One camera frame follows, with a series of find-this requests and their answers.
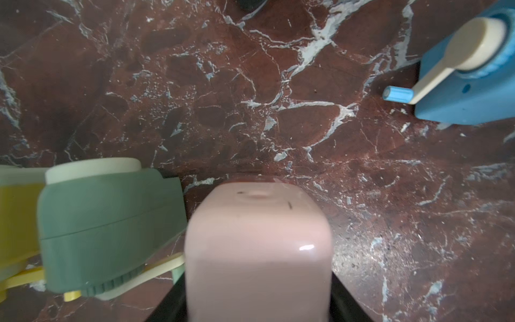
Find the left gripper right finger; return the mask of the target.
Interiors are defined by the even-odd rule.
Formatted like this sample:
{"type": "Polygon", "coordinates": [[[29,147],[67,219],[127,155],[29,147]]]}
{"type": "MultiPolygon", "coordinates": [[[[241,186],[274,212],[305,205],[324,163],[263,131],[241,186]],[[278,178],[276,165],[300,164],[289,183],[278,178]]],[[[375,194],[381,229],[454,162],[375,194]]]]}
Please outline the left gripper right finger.
{"type": "Polygon", "coordinates": [[[334,272],[331,278],[329,320],[332,322],[372,322],[371,317],[361,308],[334,272]]]}

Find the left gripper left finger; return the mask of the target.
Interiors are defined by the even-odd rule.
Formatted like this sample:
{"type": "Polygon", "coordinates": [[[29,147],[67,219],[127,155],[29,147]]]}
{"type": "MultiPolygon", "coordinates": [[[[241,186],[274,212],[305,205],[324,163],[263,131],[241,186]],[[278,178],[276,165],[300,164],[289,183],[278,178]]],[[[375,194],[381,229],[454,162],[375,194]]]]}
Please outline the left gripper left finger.
{"type": "Polygon", "coordinates": [[[182,275],[146,322],[187,322],[186,275],[182,275]]]}

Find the pink pencil sharpener back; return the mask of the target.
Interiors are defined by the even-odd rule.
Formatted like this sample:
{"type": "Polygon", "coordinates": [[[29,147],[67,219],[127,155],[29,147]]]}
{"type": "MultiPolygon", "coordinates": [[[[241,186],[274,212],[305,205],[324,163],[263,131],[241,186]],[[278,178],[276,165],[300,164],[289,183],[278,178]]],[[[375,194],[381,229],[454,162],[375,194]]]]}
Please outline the pink pencil sharpener back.
{"type": "Polygon", "coordinates": [[[328,220],[300,187],[217,186],[185,238],[189,321],[327,321],[333,241],[328,220]]]}

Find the green pencil sharpener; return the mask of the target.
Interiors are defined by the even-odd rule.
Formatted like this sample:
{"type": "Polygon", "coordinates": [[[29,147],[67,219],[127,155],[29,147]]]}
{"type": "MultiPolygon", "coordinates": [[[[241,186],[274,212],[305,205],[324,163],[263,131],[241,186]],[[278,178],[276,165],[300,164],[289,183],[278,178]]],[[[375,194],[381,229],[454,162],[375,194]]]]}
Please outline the green pencil sharpener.
{"type": "Polygon", "coordinates": [[[107,301],[172,272],[185,257],[150,259],[187,225],[179,178],[145,169],[135,158],[61,164],[45,173],[37,205],[47,288],[107,301]]]}

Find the yellow pencil sharpener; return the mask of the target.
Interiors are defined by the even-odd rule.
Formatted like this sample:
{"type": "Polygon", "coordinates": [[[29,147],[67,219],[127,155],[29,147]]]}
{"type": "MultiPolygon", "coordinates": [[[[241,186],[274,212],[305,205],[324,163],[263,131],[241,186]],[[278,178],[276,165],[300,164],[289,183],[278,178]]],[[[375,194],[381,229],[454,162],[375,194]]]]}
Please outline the yellow pencil sharpener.
{"type": "Polygon", "coordinates": [[[134,158],[107,158],[71,162],[48,168],[1,166],[1,300],[5,280],[20,273],[28,258],[39,253],[37,202],[45,184],[106,173],[141,170],[134,158]]]}

